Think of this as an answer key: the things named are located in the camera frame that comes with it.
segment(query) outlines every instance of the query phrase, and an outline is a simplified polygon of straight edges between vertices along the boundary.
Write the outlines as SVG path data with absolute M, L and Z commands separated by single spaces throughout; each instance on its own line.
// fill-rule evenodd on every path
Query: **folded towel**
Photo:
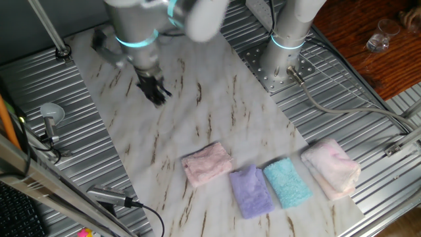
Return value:
M 297 207 L 313 195 L 297 174 L 289 158 L 276 161 L 263 170 L 281 201 L 282 208 Z
M 261 169 L 250 165 L 244 171 L 230 174 L 234 196 L 241 214 L 251 219 L 275 210 Z
M 351 160 L 335 140 L 320 140 L 306 150 L 301 159 L 330 200 L 354 192 L 360 165 Z
M 219 142 L 184 157 L 182 165 L 195 188 L 232 169 L 231 157 Z

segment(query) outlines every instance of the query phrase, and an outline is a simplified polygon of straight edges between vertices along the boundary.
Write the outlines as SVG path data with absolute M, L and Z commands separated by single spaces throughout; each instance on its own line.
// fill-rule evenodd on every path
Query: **pink towel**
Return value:
M 232 170 L 231 157 L 217 142 L 182 159 L 190 184 L 197 188 Z
M 352 161 L 335 140 L 320 140 L 301 155 L 301 160 L 330 200 L 355 191 L 360 165 Z

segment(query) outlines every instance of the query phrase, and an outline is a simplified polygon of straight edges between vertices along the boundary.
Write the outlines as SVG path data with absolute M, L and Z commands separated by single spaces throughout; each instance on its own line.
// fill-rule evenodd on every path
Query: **marble surface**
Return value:
M 164 85 L 173 97 L 157 109 L 135 86 L 131 65 L 114 68 L 94 52 L 92 33 L 66 42 L 137 196 L 164 219 L 165 236 L 337 236 L 364 217 L 349 197 L 327 200 L 300 160 L 306 141 L 222 35 L 202 44 L 160 39 Z M 108 45 L 118 49 L 113 39 Z M 314 195 L 284 210 L 266 181 L 275 211 L 243 219 L 228 175 L 193 188 L 182 168 L 181 157 L 215 141 L 235 170 L 290 157 Z M 146 213 L 160 236 L 159 220 Z

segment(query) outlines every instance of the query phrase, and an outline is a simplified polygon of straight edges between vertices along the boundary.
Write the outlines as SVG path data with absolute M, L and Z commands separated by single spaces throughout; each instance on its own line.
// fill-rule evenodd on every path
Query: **black keyboard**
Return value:
M 0 236 L 44 237 L 47 229 L 35 202 L 25 194 L 0 182 Z

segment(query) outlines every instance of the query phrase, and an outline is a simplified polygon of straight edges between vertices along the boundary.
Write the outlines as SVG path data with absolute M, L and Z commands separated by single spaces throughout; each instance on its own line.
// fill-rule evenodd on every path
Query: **connector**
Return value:
M 297 73 L 297 71 L 292 66 L 287 67 L 287 74 L 295 79 L 298 86 L 301 86 L 305 83 L 303 78 Z

